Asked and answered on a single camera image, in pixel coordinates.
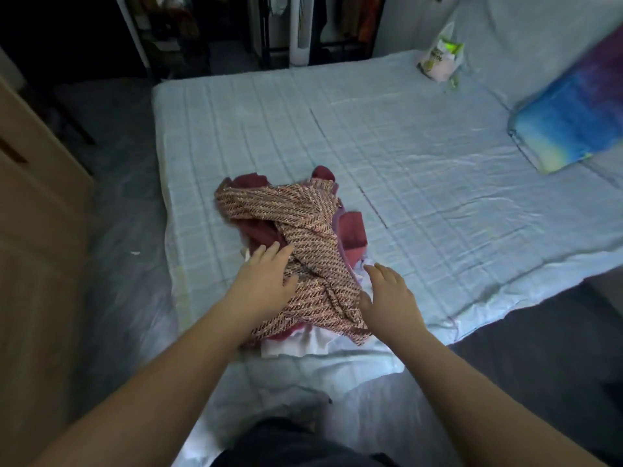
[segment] clothing rack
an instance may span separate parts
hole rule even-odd
[[[365,54],[363,59],[369,59],[372,56],[372,51],[374,50],[374,44],[376,43],[376,36],[379,31],[379,24],[381,23],[381,17],[383,15],[383,8],[385,7],[385,0],[380,0],[379,3],[379,13],[376,17],[376,25],[374,27],[374,35],[370,43],[364,43],[359,41],[356,38],[348,38],[342,39],[339,41],[332,42],[323,42],[320,44],[320,48],[327,47],[342,47],[342,52],[345,51],[347,46],[359,46],[362,49],[365,49]],[[261,65],[265,70],[272,69],[272,57],[270,56],[272,53],[276,52],[290,52],[290,47],[271,47],[270,46],[270,30],[269,30],[269,21],[270,21],[270,6],[269,0],[259,0],[259,9],[260,9],[260,38],[261,38],[261,47],[262,47],[262,55],[261,55]]]

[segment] woven brown fabric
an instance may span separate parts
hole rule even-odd
[[[363,344],[370,336],[359,304],[359,284],[338,251],[331,228],[338,198],[332,180],[311,179],[306,184],[231,188],[224,182],[215,192],[225,216],[275,222],[294,252],[285,278],[298,274],[299,283],[288,306],[251,333],[251,343],[274,336],[298,322],[330,329]]]

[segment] white tower fan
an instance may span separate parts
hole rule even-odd
[[[314,0],[290,0],[290,65],[310,63]]]

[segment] tie-dye pillow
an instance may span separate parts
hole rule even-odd
[[[623,25],[520,107],[509,131],[544,174],[623,140]]]

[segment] bed sheet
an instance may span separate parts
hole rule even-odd
[[[373,257],[405,277],[446,344],[623,263],[619,182],[581,163],[539,174],[506,133],[508,112],[492,95],[469,77],[454,91],[435,84],[413,60],[406,52],[156,87],[182,330],[222,297],[241,264],[240,235],[217,211],[214,190],[224,177],[255,171],[284,184],[329,167],[346,208],[363,214]],[[234,420],[231,409],[264,413],[310,390],[338,397],[403,369],[377,351],[245,358],[219,385],[240,389],[217,389],[210,423],[227,410]]]

